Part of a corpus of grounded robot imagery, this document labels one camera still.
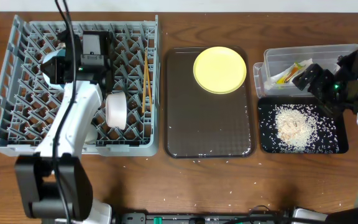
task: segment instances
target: white wall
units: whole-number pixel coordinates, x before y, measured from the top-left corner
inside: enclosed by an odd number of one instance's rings
[[[358,0],[67,0],[67,3],[70,11],[358,12]],[[0,0],[0,11],[57,11],[57,8],[54,0]]]

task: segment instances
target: green connector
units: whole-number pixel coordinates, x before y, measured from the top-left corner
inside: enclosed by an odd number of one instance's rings
[[[154,217],[154,224],[162,224],[162,218],[161,217]]]

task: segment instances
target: wooden table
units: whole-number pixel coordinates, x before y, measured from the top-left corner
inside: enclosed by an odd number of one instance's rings
[[[14,14],[0,12],[0,71]],[[60,20],[57,13],[18,15],[25,21]],[[73,13],[72,18],[152,21],[154,16],[155,13],[112,12]],[[266,49],[358,43],[358,14],[159,13],[158,16],[163,29],[163,54],[172,47],[238,45],[248,54],[249,68],[263,61]],[[253,81],[251,86],[256,104]],[[160,113],[160,129],[163,116]],[[94,196],[120,212],[245,213],[256,205],[274,210],[298,205],[330,213],[352,208],[358,189],[356,117],[346,111],[345,120],[350,148],[345,154],[267,154],[258,146],[247,159],[193,162],[168,157],[162,148],[161,132],[160,149],[153,157],[84,156],[82,163]],[[13,169],[15,160],[0,154],[0,223],[39,223],[24,215]]]

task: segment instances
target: shredded white food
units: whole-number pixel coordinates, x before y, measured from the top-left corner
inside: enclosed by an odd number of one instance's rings
[[[276,113],[277,137],[296,151],[305,150],[317,138],[316,119],[310,114],[284,107],[278,107]]]

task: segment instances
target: clear plastic bin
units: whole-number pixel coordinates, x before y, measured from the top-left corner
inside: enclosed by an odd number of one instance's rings
[[[264,53],[265,61],[254,65],[254,80],[259,98],[263,96],[308,96],[307,88],[297,89],[292,83],[266,86],[266,81],[291,67],[295,62],[313,59],[323,69],[335,71],[339,56],[349,55],[358,49],[358,44],[322,45],[308,47],[287,47],[268,49]]]

